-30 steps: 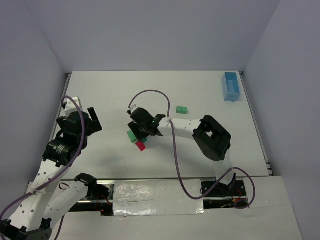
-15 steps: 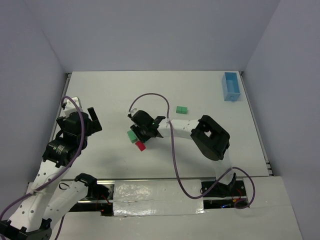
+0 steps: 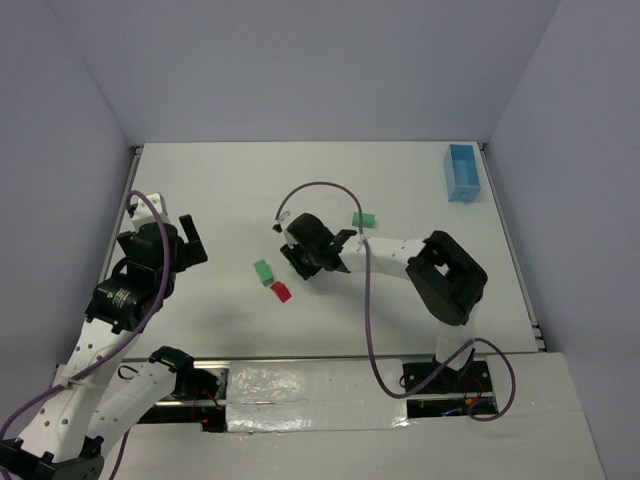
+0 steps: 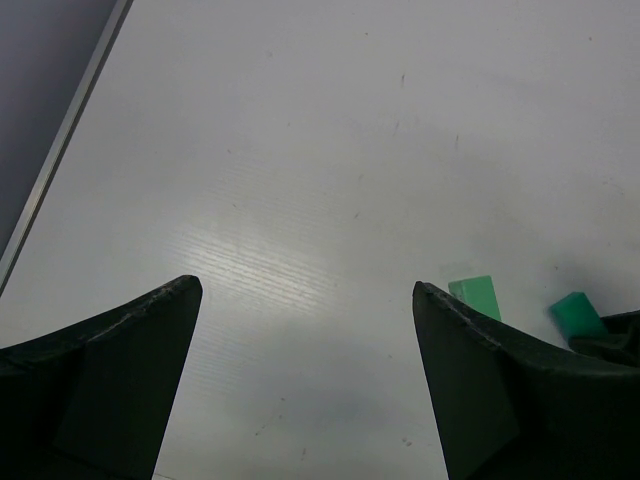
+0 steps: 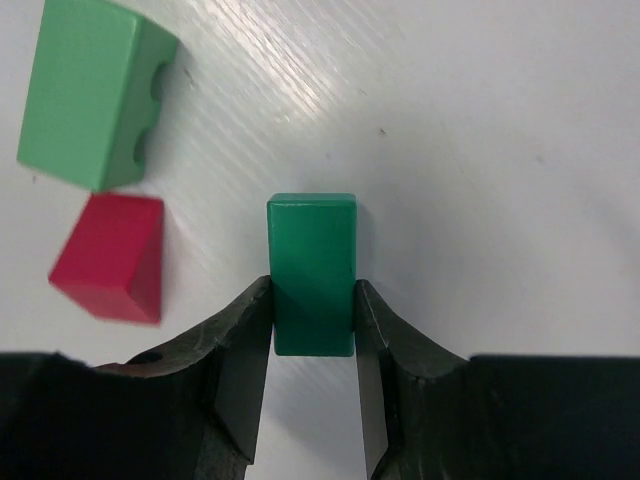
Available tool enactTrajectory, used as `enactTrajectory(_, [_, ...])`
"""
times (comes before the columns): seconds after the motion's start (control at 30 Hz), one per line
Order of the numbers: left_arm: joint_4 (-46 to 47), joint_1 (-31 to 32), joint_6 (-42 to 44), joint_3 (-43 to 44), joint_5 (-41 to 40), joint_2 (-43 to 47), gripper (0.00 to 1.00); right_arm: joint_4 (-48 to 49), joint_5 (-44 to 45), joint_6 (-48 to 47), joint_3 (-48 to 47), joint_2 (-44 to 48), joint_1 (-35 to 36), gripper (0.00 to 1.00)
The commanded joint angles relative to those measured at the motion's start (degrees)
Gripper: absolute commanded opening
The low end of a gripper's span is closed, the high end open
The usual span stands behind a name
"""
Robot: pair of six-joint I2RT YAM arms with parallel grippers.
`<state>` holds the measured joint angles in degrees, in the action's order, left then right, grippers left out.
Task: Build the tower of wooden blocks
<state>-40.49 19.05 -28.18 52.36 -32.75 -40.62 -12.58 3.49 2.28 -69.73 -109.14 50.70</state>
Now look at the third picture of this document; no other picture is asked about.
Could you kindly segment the blue plastic box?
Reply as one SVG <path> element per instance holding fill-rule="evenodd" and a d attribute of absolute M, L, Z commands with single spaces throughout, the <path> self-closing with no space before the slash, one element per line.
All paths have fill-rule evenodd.
<path fill-rule="evenodd" d="M 449 144 L 443 167 L 449 202 L 473 203 L 481 191 L 474 148 Z"/>

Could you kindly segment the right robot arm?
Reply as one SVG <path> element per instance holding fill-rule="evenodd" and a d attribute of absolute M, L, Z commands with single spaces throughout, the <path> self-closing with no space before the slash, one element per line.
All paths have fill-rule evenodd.
<path fill-rule="evenodd" d="M 435 365 L 445 364 L 436 381 L 461 382 L 473 362 L 474 316 L 488 280 L 485 270 L 448 233 L 424 240 L 368 237 L 355 230 L 332 233 L 316 216 L 286 212 L 273 230 L 296 273 L 307 280 L 321 271 L 379 274 L 409 281 L 438 322 Z"/>

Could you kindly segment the dark green wood block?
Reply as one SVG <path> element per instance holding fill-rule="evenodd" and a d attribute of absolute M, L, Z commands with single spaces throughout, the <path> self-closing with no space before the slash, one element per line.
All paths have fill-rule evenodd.
<path fill-rule="evenodd" d="M 372 213 L 354 212 L 352 215 L 353 227 L 357 228 L 374 228 L 376 226 L 376 216 Z"/>

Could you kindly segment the red wood block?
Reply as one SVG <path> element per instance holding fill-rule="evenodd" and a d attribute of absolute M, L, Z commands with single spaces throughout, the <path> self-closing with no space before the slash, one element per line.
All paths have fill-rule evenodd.
<path fill-rule="evenodd" d="M 292 294 L 288 289 L 288 287 L 280 281 L 276 281 L 273 284 L 271 284 L 270 290 L 276 295 L 276 297 L 282 303 L 285 303 L 292 298 Z"/>

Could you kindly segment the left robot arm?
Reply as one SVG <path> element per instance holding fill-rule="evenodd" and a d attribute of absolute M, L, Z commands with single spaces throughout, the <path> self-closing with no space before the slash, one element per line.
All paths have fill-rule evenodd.
<path fill-rule="evenodd" d="M 124 256 L 95 287 L 58 384 L 28 402 L 39 411 L 17 437 L 1 439 L 4 478 L 96 479 L 117 440 L 156 401 L 192 392 L 193 358 L 163 346 L 122 390 L 103 397 L 146 323 L 173 293 L 176 275 L 208 259 L 192 217 L 179 222 L 147 217 L 118 236 Z"/>

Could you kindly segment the light green long block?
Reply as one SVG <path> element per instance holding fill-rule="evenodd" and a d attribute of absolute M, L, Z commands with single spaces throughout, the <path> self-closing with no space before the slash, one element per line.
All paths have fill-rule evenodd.
<path fill-rule="evenodd" d="M 269 264 L 261 259 L 254 263 L 256 274 L 264 287 L 269 287 L 274 283 L 274 274 Z"/>

